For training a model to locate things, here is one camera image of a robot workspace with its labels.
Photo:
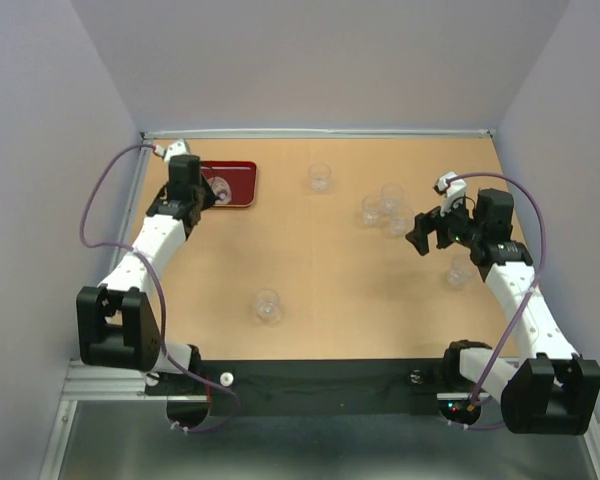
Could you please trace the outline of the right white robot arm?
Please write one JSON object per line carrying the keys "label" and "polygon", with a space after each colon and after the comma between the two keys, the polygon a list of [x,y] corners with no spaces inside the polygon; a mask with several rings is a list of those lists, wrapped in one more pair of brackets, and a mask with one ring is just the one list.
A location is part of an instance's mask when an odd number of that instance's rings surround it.
{"label": "right white robot arm", "polygon": [[429,234],[435,234],[440,249],[453,244],[468,249],[508,320],[503,337],[513,339],[519,353],[513,366],[501,358],[498,347],[453,342],[440,366],[441,381],[452,390],[472,383],[469,411],[480,406],[482,393],[488,394],[512,433],[584,434],[600,391],[600,366],[583,358],[564,337],[536,285],[539,268],[527,247],[512,238],[512,195],[484,189],[468,208],[464,181],[441,180],[435,189],[443,204],[418,214],[407,240],[421,255],[429,252]]}

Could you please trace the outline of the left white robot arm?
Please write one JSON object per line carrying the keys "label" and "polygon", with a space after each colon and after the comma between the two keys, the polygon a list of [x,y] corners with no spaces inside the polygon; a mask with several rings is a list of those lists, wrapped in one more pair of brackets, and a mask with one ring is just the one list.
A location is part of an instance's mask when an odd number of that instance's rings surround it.
{"label": "left white robot arm", "polygon": [[147,210],[134,243],[89,242],[85,227],[95,196],[116,161],[135,148],[124,149],[105,167],[80,220],[79,238],[85,247],[125,252],[99,285],[85,286],[77,294],[80,358],[91,366],[168,373],[171,386],[190,394],[201,384],[211,387],[213,383],[202,377],[197,347],[165,340],[167,307],[160,275],[216,196],[201,172],[198,156],[167,156],[168,180]]}

